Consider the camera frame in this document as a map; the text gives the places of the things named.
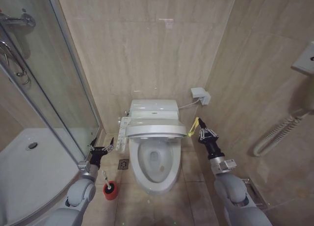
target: white cable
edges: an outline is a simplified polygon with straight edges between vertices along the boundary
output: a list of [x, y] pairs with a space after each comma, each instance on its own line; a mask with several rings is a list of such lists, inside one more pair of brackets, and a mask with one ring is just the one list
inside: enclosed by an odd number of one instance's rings
[[290, 115], [289, 118], [285, 119], [281, 124], [277, 125], [259, 143], [256, 144], [256, 146], [253, 148], [253, 154], [258, 157], [266, 155], [275, 146], [277, 146], [278, 143], [284, 139], [284, 137], [290, 133], [292, 129], [299, 125], [301, 120], [309, 113], [310, 112], [307, 112], [302, 116], [297, 116], [295, 118]]
[[192, 102], [192, 103], [190, 103], [190, 104], [187, 104], [187, 105], [181, 106], [181, 107], [179, 107], [179, 109], [182, 109], [182, 108], [184, 108], [184, 107], [191, 106], [191, 105], [193, 105], [193, 104], [195, 104], [195, 103], [199, 102], [200, 100], [201, 100], [201, 98], [197, 99], [197, 101], [195, 101], [195, 102]]

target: shower drain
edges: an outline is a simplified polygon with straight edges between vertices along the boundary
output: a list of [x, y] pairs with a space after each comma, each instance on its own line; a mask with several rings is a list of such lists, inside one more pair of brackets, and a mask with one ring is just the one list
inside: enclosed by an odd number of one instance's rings
[[37, 145], [38, 145], [38, 143], [33, 142], [33, 143], [31, 143], [30, 145], [28, 145], [28, 146], [26, 147], [26, 150], [27, 150], [27, 151], [31, 151], [32, 149], [34, 149], [35, 147], [37, 147]]

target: toilet tank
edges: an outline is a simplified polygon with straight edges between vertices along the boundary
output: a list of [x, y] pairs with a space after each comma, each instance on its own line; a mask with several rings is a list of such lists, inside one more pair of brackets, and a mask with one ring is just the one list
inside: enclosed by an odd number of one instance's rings
[[176, 100], [132, 100], [130, 117], [135, 119], [179, 119]]

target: shower enclosure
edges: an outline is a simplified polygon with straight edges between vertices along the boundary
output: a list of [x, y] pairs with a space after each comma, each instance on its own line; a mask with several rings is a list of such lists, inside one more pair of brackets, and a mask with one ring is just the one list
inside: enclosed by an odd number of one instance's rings
[[102, 125], [57, 0], [0, 0], [0, 67], [3, 226], [62, 193]]

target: bidet control panel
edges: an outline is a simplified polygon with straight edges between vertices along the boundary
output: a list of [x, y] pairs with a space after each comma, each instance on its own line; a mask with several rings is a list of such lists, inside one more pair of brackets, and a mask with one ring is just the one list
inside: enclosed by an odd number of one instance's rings
[[116, 145], [116, 151], [120, 153], [123, 153], [126, 149], [126, 144], [127, 144], [126, 129], [130, 121], [131, 121], [131, 117], [121, 118], [118, 140], [117, 140], [117, 145]]

